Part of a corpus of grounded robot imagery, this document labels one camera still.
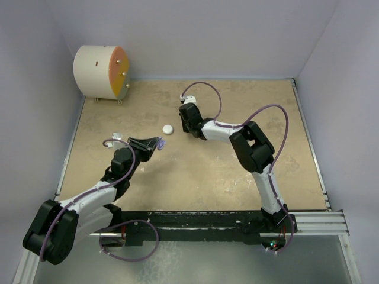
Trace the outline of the white charging case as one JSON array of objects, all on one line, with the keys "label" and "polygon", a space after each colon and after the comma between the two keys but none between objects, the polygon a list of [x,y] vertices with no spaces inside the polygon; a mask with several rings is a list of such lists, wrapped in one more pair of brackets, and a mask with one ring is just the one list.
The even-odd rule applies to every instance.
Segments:
[{"label": "white charging case", "polygon": [[166,124],[162,127],[162,131],[165,135],[171,135],[174,132],[173,126]]}]

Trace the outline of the purple charging case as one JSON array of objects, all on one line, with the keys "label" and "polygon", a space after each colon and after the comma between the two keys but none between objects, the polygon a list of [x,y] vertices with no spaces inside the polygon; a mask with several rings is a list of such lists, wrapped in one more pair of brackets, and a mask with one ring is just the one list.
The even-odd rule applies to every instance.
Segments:
[{"label": "purple charging case", "polygon": [[163,139],[162,137],[159,138],[158,142],[157,142],[157,145],[156,145],[156,148],[161,151],[163,150],[164,146],[166,144],[166,140]]}]

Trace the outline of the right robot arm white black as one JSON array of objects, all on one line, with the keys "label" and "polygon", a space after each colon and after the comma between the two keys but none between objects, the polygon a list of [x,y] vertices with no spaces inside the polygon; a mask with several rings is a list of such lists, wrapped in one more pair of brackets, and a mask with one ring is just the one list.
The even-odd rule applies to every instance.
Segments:
[{"label": "right robot arm white black", "polygon": [[183,103],[179,107],[183,131],[195,138],[221,141],[231,144],[241,166],[249,172],[256,183],[261,197],[261,210],[264,215],[264,227],[269,231],[278,231],[287,222],[286,227],[295,233],[295,221],[289,214],[274,175],[274,165],[279,153],[268,137],[252,120],[242,125],[221,124],[212,118],[203,118],[193,102]]}]

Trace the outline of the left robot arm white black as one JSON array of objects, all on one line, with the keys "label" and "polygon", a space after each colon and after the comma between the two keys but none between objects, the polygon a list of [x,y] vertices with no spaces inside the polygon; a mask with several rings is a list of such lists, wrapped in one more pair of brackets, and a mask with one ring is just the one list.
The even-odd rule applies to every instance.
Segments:
[{"label": "left robot arm white black", "polygon": [[41,262],[57,265],[67,258],[73,246],[95,232],[115,232],[120,227],[141,223],[127,220],[114,205],[130,186],[130,179],[142,162],[147,162],[165,141],[160,137],[110,138],[103,146],[113,145],[114,154],[103,177],[88,190],[63,201],[47,200],[36,213],[22,246],[39,256]]}]

